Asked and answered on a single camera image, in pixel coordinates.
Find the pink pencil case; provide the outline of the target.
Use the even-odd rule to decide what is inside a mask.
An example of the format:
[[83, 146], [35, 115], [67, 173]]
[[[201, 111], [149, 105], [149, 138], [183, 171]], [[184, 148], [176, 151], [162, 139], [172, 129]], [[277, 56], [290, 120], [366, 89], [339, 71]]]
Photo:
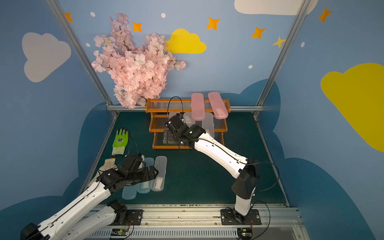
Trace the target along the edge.
[[214, 112], [215, 118], [219, 120], [226, 119], [229, 115], [225, 103], [218, 92], [208, 93], [211, 108]]
[[192, 119], [195, 121], [203, 121], [205, 119], [205, 100], [201, 93], [193, 93], [191, 95], [191, 113]]

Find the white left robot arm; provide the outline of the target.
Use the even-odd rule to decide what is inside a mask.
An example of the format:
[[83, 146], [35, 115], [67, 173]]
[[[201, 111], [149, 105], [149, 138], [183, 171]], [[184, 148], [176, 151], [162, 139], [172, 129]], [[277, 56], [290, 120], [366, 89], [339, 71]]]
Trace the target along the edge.
[[111, 201], [98, 213], [83, 217], [95, 206], [127, 185], [134, 186], [154, 180], [159, 171], [147, 167], [141, 154], [128, 155], [119, 165], [101, 170], [96, 181], [62, 210], [42, 221], [28, 224], [21, 230], [22, 240], [83, 240], [110, 224], [132, 225], [127, 207]]

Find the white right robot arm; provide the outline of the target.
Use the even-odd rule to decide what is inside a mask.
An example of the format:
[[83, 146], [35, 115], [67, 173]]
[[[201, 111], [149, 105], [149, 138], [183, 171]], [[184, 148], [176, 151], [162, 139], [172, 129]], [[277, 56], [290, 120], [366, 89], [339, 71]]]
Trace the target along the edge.
[[189, 127], [178, 114], [168, 119], [165, 125], [178, 144], [207, 155], [231, 174], [235, 179], [232, 185], [236, 195], [234, 211], [239, 216], [247, 216], [259, 181], [256, 159], [236, 154], [196, 124]]

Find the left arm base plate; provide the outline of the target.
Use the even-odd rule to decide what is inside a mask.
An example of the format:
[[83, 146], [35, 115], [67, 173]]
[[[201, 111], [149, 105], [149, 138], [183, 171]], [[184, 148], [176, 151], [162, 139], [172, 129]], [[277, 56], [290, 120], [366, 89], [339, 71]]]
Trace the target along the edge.
[[140, 226], [143, 218], [143, 210], [123, 210], [120, 213], [117, 213], [117, 216], [112, 226]]

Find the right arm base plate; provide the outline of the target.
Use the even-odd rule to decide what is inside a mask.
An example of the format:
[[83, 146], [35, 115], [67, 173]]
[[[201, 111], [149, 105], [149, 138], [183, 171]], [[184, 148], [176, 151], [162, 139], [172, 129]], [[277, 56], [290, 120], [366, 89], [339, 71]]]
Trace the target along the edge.
[[261, 225], [261, 217], [258, 210], [251, 209], [246, 216], [237, 213], [234, 209], [220, 210], [222, 225]]

